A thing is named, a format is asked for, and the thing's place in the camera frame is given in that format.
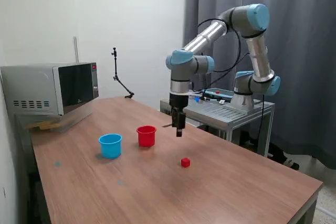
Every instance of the floor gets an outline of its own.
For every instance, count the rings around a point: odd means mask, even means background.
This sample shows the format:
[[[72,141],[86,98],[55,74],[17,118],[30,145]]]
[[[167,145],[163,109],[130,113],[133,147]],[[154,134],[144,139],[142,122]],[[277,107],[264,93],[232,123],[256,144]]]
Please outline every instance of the floor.
[[[304,155],[288,155],[294,162],[300,164],[300,171],[320,181],[323,188],[320,191],[317,206],[336,214],[336,170],[326,168],[317,159]],[[336,224],[336,220],[328,215],[315,211],[314,224]]]

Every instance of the white wall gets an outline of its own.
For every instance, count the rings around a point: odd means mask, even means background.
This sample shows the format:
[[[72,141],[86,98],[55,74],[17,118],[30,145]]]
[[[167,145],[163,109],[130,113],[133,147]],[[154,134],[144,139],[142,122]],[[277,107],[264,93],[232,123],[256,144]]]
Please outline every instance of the white wall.
[[[112,47],[118,76],[134,99],[156,109],[169,97],[165,58],[183,41],[185,0],[76,0],[79,59],[96,61],[101,98],[127,95],[113,80]]]
[[[74,62],[74,0],[0,0],[0,39],[9,65]]]
[[[0,41],[0,64],[5,65],[4,61]],[[13,143],[14,137],[0,85],[0,224],[18,223],[18,190],[12,158],[15,150],[11,148]]]

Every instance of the red cup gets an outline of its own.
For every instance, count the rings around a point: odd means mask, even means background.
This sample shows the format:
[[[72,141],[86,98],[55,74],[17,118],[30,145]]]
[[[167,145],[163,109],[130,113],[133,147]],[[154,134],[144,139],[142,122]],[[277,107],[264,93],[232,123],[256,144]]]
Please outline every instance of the red cup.
[[[154,126],[141,126],[137,128],[139,146],[151,147],[155,144],[155,131]]]

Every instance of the small red block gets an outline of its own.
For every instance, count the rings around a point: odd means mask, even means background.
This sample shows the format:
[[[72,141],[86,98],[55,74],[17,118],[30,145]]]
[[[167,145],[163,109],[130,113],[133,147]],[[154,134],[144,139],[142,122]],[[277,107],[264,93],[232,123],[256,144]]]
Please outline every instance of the small red block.
[[[190,159],[189,158],[183,158],[181,159],[181,165],[184,167],[184,168],[187,168],[188,166],[190,166]]]

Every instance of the black tripod stand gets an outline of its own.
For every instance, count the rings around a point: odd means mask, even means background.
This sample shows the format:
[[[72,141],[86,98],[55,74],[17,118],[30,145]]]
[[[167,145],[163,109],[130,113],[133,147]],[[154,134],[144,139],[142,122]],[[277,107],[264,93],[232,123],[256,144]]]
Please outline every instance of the black tripod stand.
[[[113,79],[115,81],[118,81],[123,87],[124,89],[126,89],[126,91],[129,93],[129,95],[126,95],[125,98],[132,98],[132,96],[134,96],[134,93],[132,91],[130,91],[128,88],[125,87],[124,84],[122,84],[122,82],[120,81],[118,75],[117,75],[117,51],[115,50],[115,47],[113,48],[113,53],[111,53],[112,55],[114,55],[114,77]]]

